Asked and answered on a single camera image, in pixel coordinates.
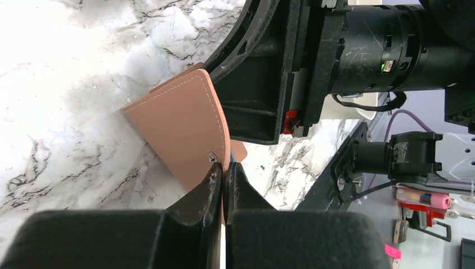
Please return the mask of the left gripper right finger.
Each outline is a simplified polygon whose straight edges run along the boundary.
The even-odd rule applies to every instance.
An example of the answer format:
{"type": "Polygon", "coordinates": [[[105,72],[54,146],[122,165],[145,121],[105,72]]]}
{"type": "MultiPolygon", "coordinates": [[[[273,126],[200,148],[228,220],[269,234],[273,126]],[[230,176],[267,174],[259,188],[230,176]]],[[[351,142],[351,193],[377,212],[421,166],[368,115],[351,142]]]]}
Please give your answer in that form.
{"type": "Polygon", "coordinates": [[[371,220],[340,210],[279,211],[231,163],[223,193],[227,268],[388,268],[371,220]]]}

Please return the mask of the brown leather card holder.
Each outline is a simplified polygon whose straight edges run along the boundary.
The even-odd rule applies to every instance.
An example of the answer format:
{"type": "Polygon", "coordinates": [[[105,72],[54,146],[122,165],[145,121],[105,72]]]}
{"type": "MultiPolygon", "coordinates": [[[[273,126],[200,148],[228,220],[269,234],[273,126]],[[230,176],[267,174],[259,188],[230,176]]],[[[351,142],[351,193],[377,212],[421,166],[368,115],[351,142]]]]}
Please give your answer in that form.
{"type": "Polygon", "coordinates": [[[189,192],[213,162],[227,172],[243,161],[244,144],[230,138],[209,73],[198,63],[150,90],[122,112],[170,173],[189,192]]]}

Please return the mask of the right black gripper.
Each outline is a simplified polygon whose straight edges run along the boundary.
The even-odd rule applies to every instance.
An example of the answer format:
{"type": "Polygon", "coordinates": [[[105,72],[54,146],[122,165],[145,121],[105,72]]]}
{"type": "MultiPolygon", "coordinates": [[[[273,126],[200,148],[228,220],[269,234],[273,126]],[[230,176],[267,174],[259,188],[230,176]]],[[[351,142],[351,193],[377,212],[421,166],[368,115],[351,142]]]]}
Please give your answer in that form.
{"type": "Polygon", "coordinates": [[[204,64],[232,139],[276,144],[288,107],[296,115],[286,117],[286,130],[308,135],[321,118],[350,10],[347,1],[245,2],[204,64]]]}

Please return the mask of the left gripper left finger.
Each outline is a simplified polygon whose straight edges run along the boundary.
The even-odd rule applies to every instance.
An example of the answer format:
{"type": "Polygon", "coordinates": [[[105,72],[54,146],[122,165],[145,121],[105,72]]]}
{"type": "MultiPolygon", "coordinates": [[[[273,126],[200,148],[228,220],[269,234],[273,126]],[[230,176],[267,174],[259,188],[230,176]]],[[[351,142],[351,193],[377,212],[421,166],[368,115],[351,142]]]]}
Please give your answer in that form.
{"type": "Polygon", "coordinates": [[[222,167],[164,210],[61,210],[31,215],[2,268],[218,268],[222,167]]]}

